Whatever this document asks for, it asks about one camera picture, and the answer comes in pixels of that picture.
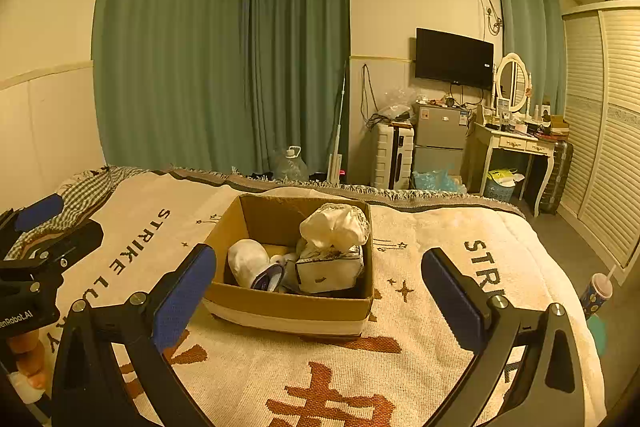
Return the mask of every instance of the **wall-mounted tv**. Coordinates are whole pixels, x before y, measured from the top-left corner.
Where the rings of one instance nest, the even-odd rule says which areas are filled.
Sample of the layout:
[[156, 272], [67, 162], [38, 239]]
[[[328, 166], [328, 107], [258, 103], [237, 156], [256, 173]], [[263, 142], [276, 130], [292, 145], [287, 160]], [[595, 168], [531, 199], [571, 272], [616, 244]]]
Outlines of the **wall-mounted tv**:
[[415, 76], [490, 90], [494, 45], [453, 33], [417, 28]]

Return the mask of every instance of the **table drawer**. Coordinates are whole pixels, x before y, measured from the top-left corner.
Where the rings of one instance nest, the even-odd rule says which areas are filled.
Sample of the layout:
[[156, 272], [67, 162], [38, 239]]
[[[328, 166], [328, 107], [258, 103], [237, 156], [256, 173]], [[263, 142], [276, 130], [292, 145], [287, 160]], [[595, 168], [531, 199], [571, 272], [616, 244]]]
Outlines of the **table drawer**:
[[500, 147], [524, 151], [527, 148], [527, 141], [520, 138], [512, 138], [511, 136], [500, 136]]
[[553, 154], [554, 144], [547, 142], [527, 142], [527, 151]]

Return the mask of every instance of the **mini fridge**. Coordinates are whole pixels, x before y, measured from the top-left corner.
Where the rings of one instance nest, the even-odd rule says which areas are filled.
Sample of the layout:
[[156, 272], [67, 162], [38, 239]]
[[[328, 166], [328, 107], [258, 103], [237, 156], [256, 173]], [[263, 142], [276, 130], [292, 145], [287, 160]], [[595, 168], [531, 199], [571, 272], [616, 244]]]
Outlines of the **mini fridge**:
[[452, 176], [459, 176], [465, 150], [468, 111], [418, 104], [417, 113], [413, 170], [446, 170]]

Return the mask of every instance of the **screw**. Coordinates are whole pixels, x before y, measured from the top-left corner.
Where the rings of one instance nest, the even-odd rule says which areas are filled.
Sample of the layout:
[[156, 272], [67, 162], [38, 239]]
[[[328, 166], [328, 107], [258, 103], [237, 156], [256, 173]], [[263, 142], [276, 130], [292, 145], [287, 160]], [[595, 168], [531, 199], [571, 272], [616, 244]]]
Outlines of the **screw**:
[[129, 297], [129, 302], [134, 306], [140, 306], [140, 304], [144, 304], [146, 301], [146, 293], [144, 292], [135, 292], [132, 296]]
[[558, 317], [562, 317], [562, 315], [564, 315], [565, 313], [564, 306], [562, 306], [562, 304], [554, 302], [553, 304], [551, 304], [551, 312], [555, 313]]
[[500, 309], [504, 309], [509, 305], [509, 301], [507, 300], [507, 298], [501, 295], [494, 295], [493, 297], [491, 297], [490, 302], [491, 306]]
[[82, 310], [84, 310], [85, 307], [86, 307], [86, 302], [84, 302], [84, 299], [79, 299], [78, 301], [73, 303], [73, 305], [71, 306], [71, 309], [76, 313], [79, 313]]

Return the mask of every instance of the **wall molding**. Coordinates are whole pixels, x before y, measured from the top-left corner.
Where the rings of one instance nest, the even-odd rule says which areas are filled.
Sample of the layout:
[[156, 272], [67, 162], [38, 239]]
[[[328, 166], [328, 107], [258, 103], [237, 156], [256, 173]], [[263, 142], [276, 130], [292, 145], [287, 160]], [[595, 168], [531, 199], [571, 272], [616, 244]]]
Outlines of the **wall molding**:
[[373, 57], [369, 55], [351, 55], [349, 57], [351, 60], [395, 60], [397, 62], [407, 62], [411, 64], [415, 62], [412, 58], [401, 58], [401, 57]]
[[571, 8], [570, 10], [567, 10], [562, 14], [562, 17], [564, 17], [565, 15], [573, 15], [575, 13], [608, 10], [612, 8], [640, 8], [640, 0], [602, 1], [595, 2], [593, 4], [582, 4], [580, 6], [576, 6], [575, 8]]
[[26, 73], [12, 76], [5, 80], [0, 80], [0, 91], [8, 87], [17, 86], [23, 82], [29, 82], [34, 78], [47, 76], [49, 74], [65, 73], [65, 71], [83, 70], [84, 68], [93, 68], [92, 60], [84, 60], [82, 62], [71, 62], [68, 64], [59, 64], [50, 68], [40, 68], [39, 70], [27, 71]]

